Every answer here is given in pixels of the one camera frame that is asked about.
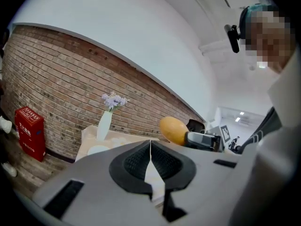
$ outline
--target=white plate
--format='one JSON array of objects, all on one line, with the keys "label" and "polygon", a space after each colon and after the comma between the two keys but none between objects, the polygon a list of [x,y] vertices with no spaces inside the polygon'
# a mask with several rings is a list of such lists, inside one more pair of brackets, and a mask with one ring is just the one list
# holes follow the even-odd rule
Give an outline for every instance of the white plate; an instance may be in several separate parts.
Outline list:
[{"label": "white plate", "polygon": [[104,151],[107,151],[109,150],[106,146],[103,146],[103,145],[95,145],[93,147],[91,147],[88,151],[88,155],[92,155],[94,153],[100,153],[100,152],[104,152]]}]

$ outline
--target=white sneaker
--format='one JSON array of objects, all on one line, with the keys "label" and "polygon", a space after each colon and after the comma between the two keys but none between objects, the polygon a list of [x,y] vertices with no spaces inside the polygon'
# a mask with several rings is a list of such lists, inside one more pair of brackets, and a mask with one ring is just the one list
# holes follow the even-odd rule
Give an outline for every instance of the white sneaker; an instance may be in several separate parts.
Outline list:
[{"label": "white sneaker", "polygon": [[11,130],[11,126],[11,121],[7,121],[2,116],[0,116],[0,129],[4,130],[5,133],[8,134]]},{"label": "white sneaker", "polygon": [[12,165],[10,165],[10,163],[8,161],[1,165],[2,165],[3,169],[5,171],[7,171],[12,177],[17,176],[17,170]]}]

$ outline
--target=wooden floor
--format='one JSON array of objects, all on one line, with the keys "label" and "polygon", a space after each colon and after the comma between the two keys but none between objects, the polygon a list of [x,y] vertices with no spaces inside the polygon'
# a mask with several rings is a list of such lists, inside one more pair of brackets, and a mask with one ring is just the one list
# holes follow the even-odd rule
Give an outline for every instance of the wooden floor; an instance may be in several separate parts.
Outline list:
[{"label": "wooden floor", "polygon": [[70,165],[48,154],[42,162],[35,160],[22,150],[17,138],[12,134],[8,135],[8,140],[4,135],[0,135],[0,146],[5,147],[8,161],[18,171],[15,178],[7,174],[12,187],[29,198],[44,182]]}]

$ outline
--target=bouquet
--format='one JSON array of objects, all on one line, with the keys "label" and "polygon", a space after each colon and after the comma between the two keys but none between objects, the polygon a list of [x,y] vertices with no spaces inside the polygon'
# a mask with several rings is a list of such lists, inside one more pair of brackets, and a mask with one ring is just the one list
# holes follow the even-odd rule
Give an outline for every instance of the bouquet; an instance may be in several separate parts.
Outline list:
[{"label": "bouquet", "polygon": [[104,100],[104,104],[108,107],[108,112],[114,112],[120,106],[124,106],[129,100],[126,98],[121,98],[120,96],[116,95],[113,91],[110,95],[103,94],[102,99]]}]

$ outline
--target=brick wall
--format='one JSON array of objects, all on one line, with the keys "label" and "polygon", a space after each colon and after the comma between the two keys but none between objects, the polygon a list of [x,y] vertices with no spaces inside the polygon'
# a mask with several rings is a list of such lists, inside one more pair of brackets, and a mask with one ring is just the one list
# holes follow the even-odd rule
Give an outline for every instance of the brick wall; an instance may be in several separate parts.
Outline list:
[{"label": "brick wall", "polygon": [[130,99],[113,114],[113,130],[162,138],[158,124],[164,116],[202,121],[145,74],[64,33],[17,26],[5,47],[2,70],[4,113],[14,121],[17,108],[32,108],[45,118],[47,148],[71,158],[79,149],[81,130],[97,125],[106,109],[103,93],[115,91]]}]

